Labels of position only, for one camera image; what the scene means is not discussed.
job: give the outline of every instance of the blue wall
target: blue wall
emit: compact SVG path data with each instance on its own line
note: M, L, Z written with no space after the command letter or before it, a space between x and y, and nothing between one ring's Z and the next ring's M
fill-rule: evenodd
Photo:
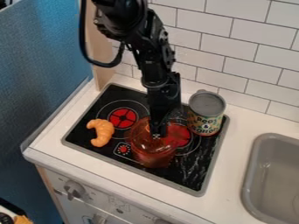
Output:
M36 224L61 223L19 145L88 76L77 0L22 0L0 11L0 197Z

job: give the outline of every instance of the black stovetop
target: black stovetop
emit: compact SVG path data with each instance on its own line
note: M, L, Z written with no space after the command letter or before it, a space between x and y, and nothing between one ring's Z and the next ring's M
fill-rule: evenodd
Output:
M212 173L220 140L226 132L227 117L224 117L221 131L214 136L185 133L190 140L181 143L170 165L167 168L149 169L134 160L130 145L124 136L136 121L148 115L146 94L110 85L71 128L62 142L75 150L91 154L178 190L197 196L202 195ZM185 112L181 114L174 111L170 117L174 122L186 125ZM87 123L95 118L107 119L115 126L113 138L102 148L91 145L90 140L95 138L96 134L94 129L86 128Z

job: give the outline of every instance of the white countertop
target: white countertop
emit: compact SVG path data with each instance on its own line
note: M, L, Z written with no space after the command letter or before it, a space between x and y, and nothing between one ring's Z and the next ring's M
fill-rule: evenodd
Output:
M117 74L111 82L144 90L139 80ZM240 201L251 145L258 135L269 132L299 139L299 123L228 105L226 115L231 122L207 191L203 197L197 198L68 148L60 142L98 94L93 82L88 83L31 144L24 156L31 161L45 160L48 167L61 171L66 168L57 168L57 163L63 162L68 167L75 167L76 171L70 171L72 175L90 178L88 181L93 186L106 185L115 191L122 187L122 194L131 200L158 208L186 223L204 223L199 217L217 224L263 223L252 217ZM189 97L189 94L183 94L183 102L187 102Z

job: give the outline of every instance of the black cable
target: black cable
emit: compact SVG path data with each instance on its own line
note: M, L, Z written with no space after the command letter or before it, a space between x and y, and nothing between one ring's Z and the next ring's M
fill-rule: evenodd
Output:
M122 54L125 49L125 45L121 43L118 53L114 60L109 63L103 63L94 59L90 59L87 54L86 42L85 42L85 27L86 27L86 15L87 15L87 0L81 0L81 10L80 10L80 25L79 25L79 42L80 49L84 58L91 64L98 67L115 67L122 62Z
M6 2L5 0L0 0L0 10L5 8L7 5L6 5Z

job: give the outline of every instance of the metal sink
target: metal sink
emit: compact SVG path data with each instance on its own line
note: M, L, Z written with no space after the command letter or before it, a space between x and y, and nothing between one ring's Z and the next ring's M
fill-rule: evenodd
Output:
M255 139L241 198L269 224L299 224L299 140L264 134Z

